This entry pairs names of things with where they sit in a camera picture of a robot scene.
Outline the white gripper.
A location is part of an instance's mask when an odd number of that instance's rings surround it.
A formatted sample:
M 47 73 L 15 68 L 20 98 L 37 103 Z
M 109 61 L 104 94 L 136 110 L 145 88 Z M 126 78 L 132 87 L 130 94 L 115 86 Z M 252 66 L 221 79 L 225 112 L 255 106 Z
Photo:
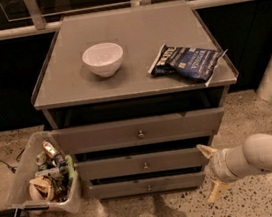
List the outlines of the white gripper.
M 209 165 L 218 180 L 213 180 L 212 182 L 212 190 L 210 191 L 210 195 L 208 197 L 209 203 L 215 203 L 217 199 L 224 194 L 229 185 L 228 182 L 235 182 L 235 175 L 229 170 L 228 165 L 226 163 L 226 153 L 227 150 L 218 150 L 213 147 L 209 147 L 207 145 L 198 144 L 197 148 L 204 155 L 205 158 L 210 159 Z

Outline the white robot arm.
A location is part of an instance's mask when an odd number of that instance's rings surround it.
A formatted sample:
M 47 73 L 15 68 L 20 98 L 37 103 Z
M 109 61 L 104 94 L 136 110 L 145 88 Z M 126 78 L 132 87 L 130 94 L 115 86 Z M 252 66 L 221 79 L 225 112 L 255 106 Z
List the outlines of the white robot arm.
M 215 175 L 208 197 L 214 203 L 228 189 L 230 183 L 249 175 L 263 175 L 272 172 L 272 135 L 253 134 L 238 147 L 215 149 L 198 145 L 198 150 L 209 160 Z

